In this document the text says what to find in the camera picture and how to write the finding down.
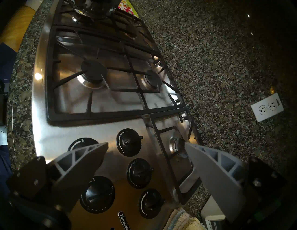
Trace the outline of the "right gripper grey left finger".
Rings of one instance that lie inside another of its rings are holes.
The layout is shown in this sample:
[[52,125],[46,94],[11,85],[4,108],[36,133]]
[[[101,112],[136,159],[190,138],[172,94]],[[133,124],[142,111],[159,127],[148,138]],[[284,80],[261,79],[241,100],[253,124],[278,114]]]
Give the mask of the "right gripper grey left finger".
[[70,212],[103,162],[108,142],[63,153],[46,163],[35,157],[6,182],[11,192],[26,201]]

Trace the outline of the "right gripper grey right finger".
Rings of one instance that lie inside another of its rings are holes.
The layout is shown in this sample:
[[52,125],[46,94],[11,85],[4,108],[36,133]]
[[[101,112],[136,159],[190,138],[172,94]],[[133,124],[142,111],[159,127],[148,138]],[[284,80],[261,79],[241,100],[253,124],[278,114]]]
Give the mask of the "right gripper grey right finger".
[[229,223],[259,223],[281,205],[285,178],[256,156],[185,143],[193,169]]

